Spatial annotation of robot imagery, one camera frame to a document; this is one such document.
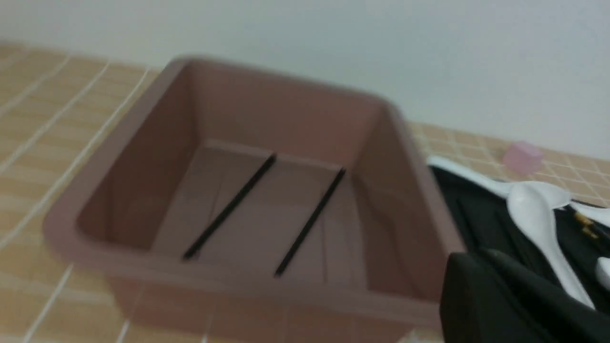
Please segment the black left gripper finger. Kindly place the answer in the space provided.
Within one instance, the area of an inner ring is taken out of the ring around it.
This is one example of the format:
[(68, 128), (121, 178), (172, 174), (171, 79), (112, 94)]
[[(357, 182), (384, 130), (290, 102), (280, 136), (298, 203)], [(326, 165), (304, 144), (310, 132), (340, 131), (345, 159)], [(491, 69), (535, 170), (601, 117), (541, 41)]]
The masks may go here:
[(453, 252), (440, 300), (447, 343), (607, 343), (609, 316), (507, 254)]

